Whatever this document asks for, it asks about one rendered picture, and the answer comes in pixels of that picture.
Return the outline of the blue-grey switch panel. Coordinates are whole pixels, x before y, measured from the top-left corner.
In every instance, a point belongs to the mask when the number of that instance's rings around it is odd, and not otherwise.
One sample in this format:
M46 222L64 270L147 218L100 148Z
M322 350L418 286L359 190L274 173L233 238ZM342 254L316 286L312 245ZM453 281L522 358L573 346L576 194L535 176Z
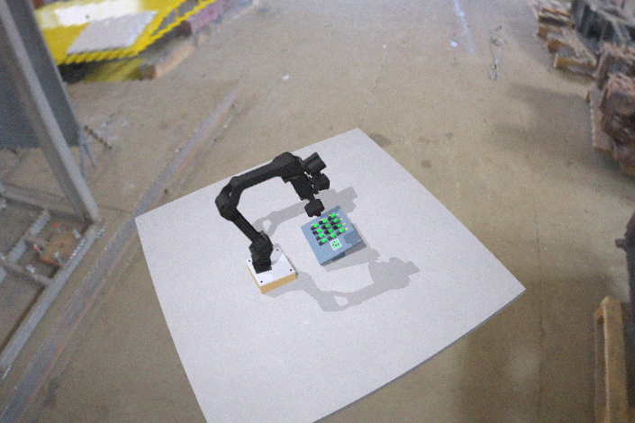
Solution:
M345 252L362 243L339 205L301 229L320 265L344 258Z

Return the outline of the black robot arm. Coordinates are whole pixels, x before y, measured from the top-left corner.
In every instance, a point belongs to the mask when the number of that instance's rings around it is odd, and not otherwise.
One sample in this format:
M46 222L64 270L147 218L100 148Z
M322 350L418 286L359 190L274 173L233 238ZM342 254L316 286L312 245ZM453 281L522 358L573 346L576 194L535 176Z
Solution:
M285 152L262 167L246 174L233 176L231 181L220 191L215 203L220 215L227 221L233 222L246 236L251 244L248 246L252 264L256 274L272 270L271 254L274 251L269 236L262 230L257 232L238 211L237 206L244 189L264 182L272 177L281 176L284 183L290 181L294 188L306 185L307 180L313 185L315 194L330 188L330 179L320 171L326 167L325 163L315 152L306 160ZM311 175L306 177L307 175ZM312 177L312 178L311 178Z

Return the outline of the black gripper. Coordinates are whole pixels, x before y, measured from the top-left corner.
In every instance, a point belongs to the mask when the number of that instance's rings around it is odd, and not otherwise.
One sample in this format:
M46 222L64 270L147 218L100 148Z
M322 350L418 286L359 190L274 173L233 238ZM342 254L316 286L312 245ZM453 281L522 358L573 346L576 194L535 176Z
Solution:
M312 217L312 216L320 217L321 212L324 211L325 208L320 199L314 198L313 195L315 194L315 192L313 189L313 185L309 182L309 180L307 180L307 183L305 186L301 188L295 188L295 191L299 195L301 201L309 200L309 203L307 203L304 206L304 209L307 215L309 217Z

